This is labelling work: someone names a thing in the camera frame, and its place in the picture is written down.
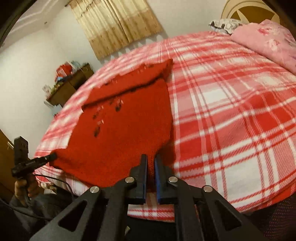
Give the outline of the person's left hand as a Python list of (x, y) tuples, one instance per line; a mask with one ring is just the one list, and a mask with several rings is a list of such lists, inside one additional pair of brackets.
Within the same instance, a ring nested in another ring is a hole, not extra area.
[(26, 207), (26, 197), (34, 199), (40, 193), (40, 187), (35, 176), (29, 175), (26, 178), (20, 178), (15, 182), (16, 199)]

